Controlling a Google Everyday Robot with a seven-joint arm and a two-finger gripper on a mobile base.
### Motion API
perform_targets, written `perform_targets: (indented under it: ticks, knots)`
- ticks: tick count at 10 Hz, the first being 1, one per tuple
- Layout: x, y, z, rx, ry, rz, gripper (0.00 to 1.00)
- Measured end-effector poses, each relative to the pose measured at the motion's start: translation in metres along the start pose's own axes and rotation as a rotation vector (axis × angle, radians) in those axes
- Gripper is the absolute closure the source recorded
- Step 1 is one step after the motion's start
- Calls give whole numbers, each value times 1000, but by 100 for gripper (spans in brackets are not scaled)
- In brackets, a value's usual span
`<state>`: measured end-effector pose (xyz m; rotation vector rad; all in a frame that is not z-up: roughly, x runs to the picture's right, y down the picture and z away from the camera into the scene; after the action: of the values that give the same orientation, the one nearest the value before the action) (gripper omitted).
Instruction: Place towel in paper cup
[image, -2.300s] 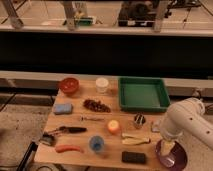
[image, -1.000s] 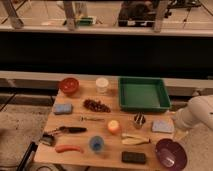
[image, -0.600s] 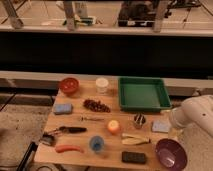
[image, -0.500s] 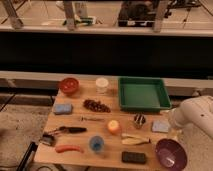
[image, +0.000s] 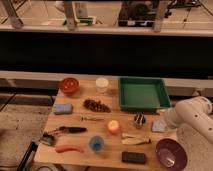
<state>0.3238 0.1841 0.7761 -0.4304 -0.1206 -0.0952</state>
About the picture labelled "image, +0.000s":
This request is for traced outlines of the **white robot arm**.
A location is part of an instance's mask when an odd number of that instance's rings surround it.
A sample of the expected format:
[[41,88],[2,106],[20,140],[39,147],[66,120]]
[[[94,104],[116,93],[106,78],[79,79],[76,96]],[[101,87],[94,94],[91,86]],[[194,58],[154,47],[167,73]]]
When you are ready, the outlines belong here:
[[167,109],[164,120],[172,129],[186,123],[213,144],[213,119],[209,117],[212,111],[211,101],[206,97],[197,96],[181,100],[174,107]]

